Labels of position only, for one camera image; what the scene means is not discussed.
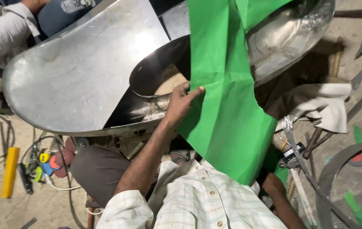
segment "person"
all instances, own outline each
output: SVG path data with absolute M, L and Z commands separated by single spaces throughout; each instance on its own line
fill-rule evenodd
M 65 29 L 102 0 L 0 1 L 0 68 L 4 69 L 12 57 Z
M 0 68 L 27 49 L 27 38 L 40 34 L 35 16 L 49 0 L 22 0 L 2 7 L 0 4 Z
M 259 199 L 256 185 L 240 185 L 204 159 L 177 151 L 161 162 L 175 128 L 205 89 L 188 91 L 189 82 L 173 90 L 165 117 L 133 162 L 94 145 L 75 156 L 73 177 L 105 207 L 97 228 L 306 228 L 272 173 L 262 188 L 277 216 Z

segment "brown pants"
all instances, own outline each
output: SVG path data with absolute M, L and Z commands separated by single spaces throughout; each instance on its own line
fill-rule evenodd
M 117 149 L 90 145 L 81 149 L 73 159 L 70 171 L 75 180 L 101 206 L 106 207 L 117 184 L 131 161 Z M 146 196 L 151 195 L 155 182 Z

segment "scratched metal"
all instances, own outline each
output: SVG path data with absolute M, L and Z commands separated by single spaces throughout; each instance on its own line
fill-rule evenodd
M 134 66 L 167 42 L 148 0 L 104 0 L 11 60 L 3 74 L 7 102 L 44 130 L 101 130 L 126 92 Z

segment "white checkered shirt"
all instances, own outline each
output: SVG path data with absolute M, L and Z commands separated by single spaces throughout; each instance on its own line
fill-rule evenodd
M 208 162 L 164 161 L 148 202 L 139 190 L 115 195 L 100 218 L 104 228 L 286 229 L 257 194 Z

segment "foot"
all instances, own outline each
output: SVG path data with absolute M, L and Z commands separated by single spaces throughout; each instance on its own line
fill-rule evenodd
M 191 160 L 191 156 L 188 149 L 173 150 L 170 152 L 171 161 L 177 165 L 183 165 L 185 162 Z

